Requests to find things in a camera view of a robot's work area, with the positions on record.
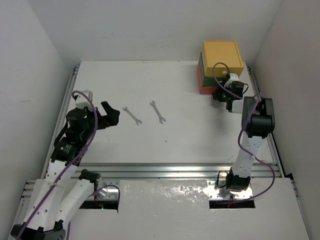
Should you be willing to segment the green drawer box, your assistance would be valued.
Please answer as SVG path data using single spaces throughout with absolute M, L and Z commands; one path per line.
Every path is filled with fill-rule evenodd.
M 198 84 L 200 87 L 218 86 L 214 77 L 205 76 L 202 53 L 200 53 L 198 64 L 197 64 L 197 78 L 198 78 Z

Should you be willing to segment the yellow drawer box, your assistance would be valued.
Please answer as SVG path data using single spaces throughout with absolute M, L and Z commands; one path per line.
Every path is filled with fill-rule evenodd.
M 213 77 L 213 66 L 216 63 L 226 64 L 229 71 L 238 76 L 244 70 L 244 63 L 235 40 L 205 40 L 201 54 L 206 77 Z

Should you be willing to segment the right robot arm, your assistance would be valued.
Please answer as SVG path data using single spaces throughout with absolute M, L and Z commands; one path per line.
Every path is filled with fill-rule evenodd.
M 245 191 L 249 187 L 258 150 L 276 125 L 273 100 L 263 98 L 261 92 L 244 96 L 244 87 L 241 81 L 231 80 L 227 85 L 220 81 L 212 94 L 214 100 L 226 103 L 226 110 L 230 113 L 241 114 L 241 130 L 237 140 L 239 152 L 223 185 L 232 192 Z

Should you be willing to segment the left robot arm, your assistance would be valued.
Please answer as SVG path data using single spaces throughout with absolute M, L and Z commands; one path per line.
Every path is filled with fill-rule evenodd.
M 101 102 L 106 112 L 78 103 L 66 114 L 65 124 L 54 140 L 54 149 L 44 178 L 30 211 L 22 223 L 12 227 L 10 235 L 16 240 L 67 240 L 71 219 L 90 196 L 96 197 L 103 189 L 101 175 L 83 169 L 74 187 L 65 194 L 72 175 L 98 130 L 116 126 L 120 111 L 107 101 Z

